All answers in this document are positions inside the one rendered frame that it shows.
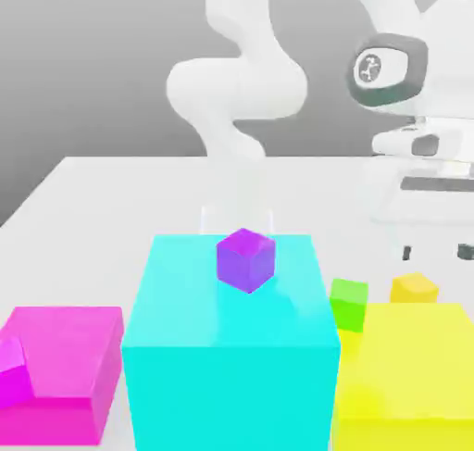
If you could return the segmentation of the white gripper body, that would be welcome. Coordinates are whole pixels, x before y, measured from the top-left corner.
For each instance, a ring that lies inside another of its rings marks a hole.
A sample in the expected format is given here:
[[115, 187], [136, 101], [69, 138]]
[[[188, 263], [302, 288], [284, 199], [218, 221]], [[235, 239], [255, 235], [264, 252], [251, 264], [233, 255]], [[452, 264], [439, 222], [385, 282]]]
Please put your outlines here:
[[377, 222], [474, 227], [474, 165], [372, 158], [368, 161], [368, 208]]

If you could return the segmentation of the small orange cube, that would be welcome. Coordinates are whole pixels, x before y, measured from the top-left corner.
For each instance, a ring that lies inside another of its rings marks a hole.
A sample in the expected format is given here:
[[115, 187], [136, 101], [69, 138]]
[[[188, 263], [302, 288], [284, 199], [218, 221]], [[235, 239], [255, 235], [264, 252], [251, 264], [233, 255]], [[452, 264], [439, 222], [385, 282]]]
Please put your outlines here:
[[392, 303], [436, 303], [439, 287], [420, 272], [407, 273], [393, 279]]

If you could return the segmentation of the small green cube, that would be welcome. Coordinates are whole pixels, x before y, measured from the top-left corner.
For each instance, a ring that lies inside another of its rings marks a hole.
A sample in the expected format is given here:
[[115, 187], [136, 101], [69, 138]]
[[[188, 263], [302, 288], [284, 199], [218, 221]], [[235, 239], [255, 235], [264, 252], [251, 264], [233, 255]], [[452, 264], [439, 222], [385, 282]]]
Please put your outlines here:
[[330, 303], [336, 326], [340, 330], [362, 332], [368, 303], [368, 283], [334, 279]]

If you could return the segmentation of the small purple cube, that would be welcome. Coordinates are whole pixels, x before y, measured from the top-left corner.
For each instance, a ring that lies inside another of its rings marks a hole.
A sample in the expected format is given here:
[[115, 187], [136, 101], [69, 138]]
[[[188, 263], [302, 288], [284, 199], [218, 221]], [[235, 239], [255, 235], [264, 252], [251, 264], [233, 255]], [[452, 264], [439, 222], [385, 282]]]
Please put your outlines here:
[[218, 279], [251, 294], [275, 273], [276, 242], [241, 228], [217, 243]]

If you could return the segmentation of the small magenta cube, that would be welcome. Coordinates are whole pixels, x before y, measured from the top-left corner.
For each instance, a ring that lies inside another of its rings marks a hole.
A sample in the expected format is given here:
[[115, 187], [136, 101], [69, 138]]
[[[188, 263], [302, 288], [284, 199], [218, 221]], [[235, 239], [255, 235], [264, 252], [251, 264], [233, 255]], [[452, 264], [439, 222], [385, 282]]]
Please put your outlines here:
[[31, 375], [20, 339], [17, 336], [0, 339], [0, 409], [33, 398]]

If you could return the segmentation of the large yellow box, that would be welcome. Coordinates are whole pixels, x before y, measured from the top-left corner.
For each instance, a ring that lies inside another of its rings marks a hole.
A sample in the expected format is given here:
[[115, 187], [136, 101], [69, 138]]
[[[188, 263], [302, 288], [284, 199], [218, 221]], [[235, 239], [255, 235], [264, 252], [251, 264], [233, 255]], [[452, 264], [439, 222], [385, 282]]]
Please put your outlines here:
[[474, 323], [459, 304], [370, 304], [340, 331], [331, 451], [474, 451]]

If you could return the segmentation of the large cyan box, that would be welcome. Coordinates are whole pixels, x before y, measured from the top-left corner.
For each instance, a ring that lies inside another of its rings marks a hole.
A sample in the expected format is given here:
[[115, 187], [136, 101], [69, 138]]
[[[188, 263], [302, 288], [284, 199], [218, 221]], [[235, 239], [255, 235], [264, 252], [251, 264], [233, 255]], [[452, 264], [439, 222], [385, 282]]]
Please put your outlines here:
[[307, 235], [251, 294], [218, 237], [158, 235], [122, 342], [136, 451], [328, 451], [341, 345]]

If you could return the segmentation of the large magenta box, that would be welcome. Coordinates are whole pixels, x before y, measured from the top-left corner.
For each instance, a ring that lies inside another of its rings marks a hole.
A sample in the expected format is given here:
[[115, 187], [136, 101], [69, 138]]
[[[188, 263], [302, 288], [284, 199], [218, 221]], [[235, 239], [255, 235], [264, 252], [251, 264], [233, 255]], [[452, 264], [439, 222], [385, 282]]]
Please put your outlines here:
[[34, 391], [0, 409], [0, 445], [99, 445], [122, 369], [120, 307], [15, 307]]

